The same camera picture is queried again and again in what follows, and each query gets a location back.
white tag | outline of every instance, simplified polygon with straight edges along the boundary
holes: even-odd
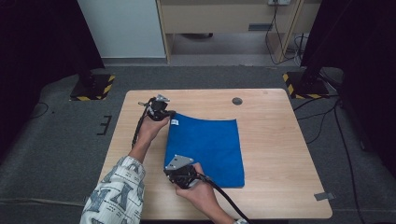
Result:
[[[178,125],[178,120],[177,120],[177,119],[172,119],[172,120],[171,120],[171,124]]]

blue cloth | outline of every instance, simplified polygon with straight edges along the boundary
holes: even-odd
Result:
[[[164,166],[175,155],[200,162],[205,175],[221,188],[245,185],[236,119],[204,120],[176,114],[169,126]]]

wall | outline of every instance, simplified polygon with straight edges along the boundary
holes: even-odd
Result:
[[[165,58],[155,0],[78,0],[102,58]]]

black and yellow hazard tape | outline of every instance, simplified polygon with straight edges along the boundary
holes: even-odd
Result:
[[[329,98],[329,94],[298,94],[290,81],[288,74],[283,74],[283,80],[289,91],[291,99],[318,99],[318,98]]]
[[[104,100],[106,99],[108,93],[110,92],[114,78],[115,76],[113,75],[96,76],[95,79],[98,82],[96,85],[99,85],[100,87],[99,88],[96,87],[97,90],[95,91],[95,93],[92,93],[90,91],[82,91],[81,94],[70,95],[70,100],[71,101]]]

table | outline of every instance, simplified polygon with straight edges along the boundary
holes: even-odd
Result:
[[[198,119],[236,119],[246,185],[224,189],[249,218],[328,218],[327,200],[317,201],[323,192],[318,173],[306,147],[300,127],[281,89],[157,90],[128,91],[107,152],[102,179],[127,155],[134,130],[146,102],[158,93],[169,98],[167,109]],[[234,105],[232,99],[242,99]],[[176,196],[163,173],[168,128],[151,144],[144,160],[145,204],[143,219],[207,219],[189,202]],[[221,207],[239,217],[217,193]]]
[[[275,8],[262,0],[156,0],[167,61],[170,62],[174,34],[245,33],[271,27]],[[321,0],[291,0],[279,6],[276,29],[268,34],[278,62],[283,61],[292,35],[309,33]]]

